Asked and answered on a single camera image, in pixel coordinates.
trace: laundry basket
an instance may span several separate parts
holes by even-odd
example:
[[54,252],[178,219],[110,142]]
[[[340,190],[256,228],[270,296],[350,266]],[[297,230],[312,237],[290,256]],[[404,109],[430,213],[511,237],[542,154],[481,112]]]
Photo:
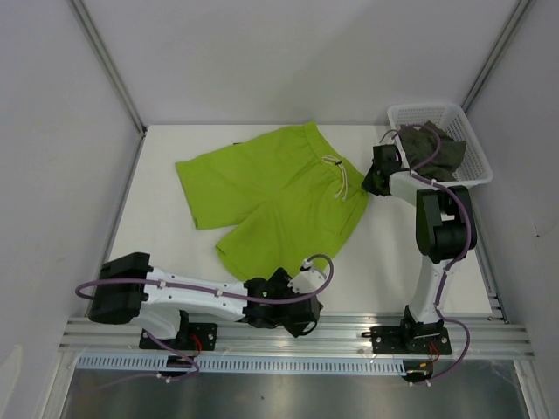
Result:
[[[444,129],[455,141],[466,142],[464,160],[458,170],[453,173],[456,182],[441,182],[444,185],[464,185],[471,188],[473,185],[488,183],[493,179],[493,171],[460,106],[448,102],[391,106],[388,110],[388,119],[394,129],[399,129],[402,125],[425,124],[430,120],[437,127]],[[404,166],[408,168],[409,164],[405,158],[400,138],[396,137],[395,140],[402,153]]]

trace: white drawstring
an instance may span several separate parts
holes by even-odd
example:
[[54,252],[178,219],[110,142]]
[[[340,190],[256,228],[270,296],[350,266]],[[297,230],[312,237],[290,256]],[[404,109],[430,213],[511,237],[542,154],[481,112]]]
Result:
[[346,168],[343,166],[343,161],[336,159],[332,155],[324,155],[322,157],[322,161],[340,168],[342,172],[342,188],[338,191],[337,194],[334,195],[334,198],[337,198],[338,196],[340,196],[341,192],[343,192],[342,201],[345,201],[348,197],[348,173],[346,172]]

